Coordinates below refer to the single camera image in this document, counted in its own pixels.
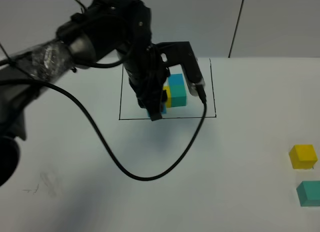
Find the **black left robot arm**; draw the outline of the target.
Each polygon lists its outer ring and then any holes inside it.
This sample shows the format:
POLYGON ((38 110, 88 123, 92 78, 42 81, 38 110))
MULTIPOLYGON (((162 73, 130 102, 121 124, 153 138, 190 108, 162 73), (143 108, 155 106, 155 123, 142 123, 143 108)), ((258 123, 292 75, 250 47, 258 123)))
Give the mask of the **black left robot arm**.
POLYGON ((67 71, 123 65, 138 104, 152 121, 162 119, 168 71, 152 43, 152 13, 141 0, 93 0, 60 26, 55 38, 0 63, 0 182, 15 172, 26 138, 25 108, 45 90, 55 90, 67 71))

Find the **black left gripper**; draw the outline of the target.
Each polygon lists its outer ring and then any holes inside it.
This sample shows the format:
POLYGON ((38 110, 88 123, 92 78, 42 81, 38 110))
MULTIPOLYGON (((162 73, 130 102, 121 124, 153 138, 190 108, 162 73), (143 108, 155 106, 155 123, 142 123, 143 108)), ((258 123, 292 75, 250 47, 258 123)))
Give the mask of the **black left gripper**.
POLYGON ((147 109, 151 121, 162 118, 162 108, 168 99, 163 87, 170 72, 161 58, 161 45, 151 43, 143 47, 137 44, 123 63, 138 105, 147 109))

